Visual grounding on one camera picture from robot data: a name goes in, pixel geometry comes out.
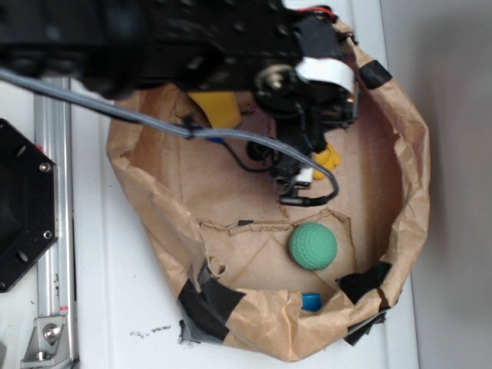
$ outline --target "wire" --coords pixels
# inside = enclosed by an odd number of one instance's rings
[[[200,139],[211,139],[211,138],[236,138],[244,141],[253,141],[260,145],[267,146],[272,150],[279,151],[282,154],[288,155],[302,164],[319,170],[321,173],[326,175],[328,180],[333,187],[333,191],[321,198],[312,199],[314,201],[324,203],[330,201],[332,198],[336,197],[340,188],[338,186],[337,179],[333,176],[326,168],[322,167],[318,163],[314,162],[312,159],[308,158],[295,148],[287,145],[281,141],[276,141],[273,138],[256,135],[247,131],[239,131],[235,129],[201,129],[201,130],[191,130],[186,127],[179,125],[173,125],[165,121],[160,121],[157,118],[151,116],[131,111],[119,106],[110,105],[106,102],[98,100],[96,98],[91,98],[81,94],[77,94],[73,91],[64,90],[63,88],[58,88],[53,85],[44,83],[34,78],[24,77],[17,75],[14,72],[9,71],[5,68],[0,68],[0,80],[8,82],[12,85],[16,85],[20,88],[32,91],[39,95],[48,96],[61,101],[66,101],[71,104],[87,108],[97,113],[107,115],[110,118],[115,118],[121,121],[127,121],[130,123],[139,123],[159,131],[167,132],[171,135],[176,135],[183,138],[200,138]]]
[[[328,7],[323,7],[323,6],[311,6],[309,8],[302,8],[298,9],[298,12],[305,13],[305,12],[322,12],[326,15],[328,15],[332,21],[335,21],[337,19],[337,16],[329,9]]]
[[[238,154],[232,149],[232,147],[227,143],[227,142],[222,142],[223,146],[229,151],[231,156],[235,159],[235,161],[239,164],[241,168],[243,168],[245,171],[249,171],[250,173],[265,173],[267,171],[270,171],[271,169],[274,168],[275,163],[273,163],[271,166],[266,167],[266,168],[251,168],[248,167],[242,160],[239,158]]]

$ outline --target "gray cable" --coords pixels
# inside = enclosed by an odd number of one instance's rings
[[[83,108],[96,111],[111,118],[116,118],[131,123],[139,123],[141,125],[146,125],[148,127],[158,129],[159,131],[164,131],[171,135],[176,135],[183,138],[236,138],[239,140],[253,141],[260,145],[264,145],[268,148],[279,151],[282,154],[291,156],[302,164],[317,169],[321,173],[326,175],[327,178],[330,180],[331,185],[333,186],[333,192],[328,195],[327,198],[334,198],[339,191],[337,180],[329,170],[317,164],[309,157],[303,155],[295,148],[292,148],[290,145],[286,145],[283,142],[276,141],[273,138],[268,138],[265,136],[256,135],[251,132],[239,131],[235,129],[206,128],[199,130],[190,130],[183,126],[172,125],[171,123],[160,121],[159,119],[153,118],[149,115],[121,108],[119,106],[110,105],[101,100],[77,94],[73,91],[64,90],[63,88],[49,85],[47,83],[44,83],[43,81],[39,81],[34,78],[17,75],[5,68],[0,68],[0,80],[24,88],[26,90],[33,91],[34,93],[40,95],[82,106]]]

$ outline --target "green ball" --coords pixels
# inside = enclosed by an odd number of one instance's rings
[[[289,240],[292,259],[310,271],[327,267],[337,255],[337,239],[333,232],[319,223],[303,223]]]

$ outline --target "gray wall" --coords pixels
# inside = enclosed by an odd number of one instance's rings
[[[492,1],[381,5],[389,68],[431,132],[430,233],[413,273],[421,369],[489,368]]]

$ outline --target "black plastic mount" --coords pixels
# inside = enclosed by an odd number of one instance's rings
[[[0,293],[57,238],[55,173],[55,163],[0,119]]]

